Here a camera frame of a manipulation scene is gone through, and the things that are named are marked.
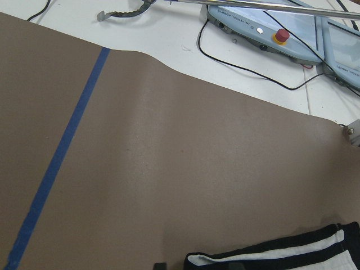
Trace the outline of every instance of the metal pole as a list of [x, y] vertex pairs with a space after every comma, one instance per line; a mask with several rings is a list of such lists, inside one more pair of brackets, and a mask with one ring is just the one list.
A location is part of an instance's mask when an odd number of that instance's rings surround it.
[[338, 10], [326, 10], [323, 8], [314, 8], [314, 7], [288, 6], [286, 4], [252, 2], [252, 1], [242, 1], [242, 0], [166, 0], [166, 1], [205, 4], [212, 6], [246, 7], [246, 8], [255, 8], [260, 10], [285, 11], [291, 13], [309, 14], [314, 16], [317, 15], [317, 16], [337, 17], [342, 19], [360, 21], [360, 13], [345, 12]]

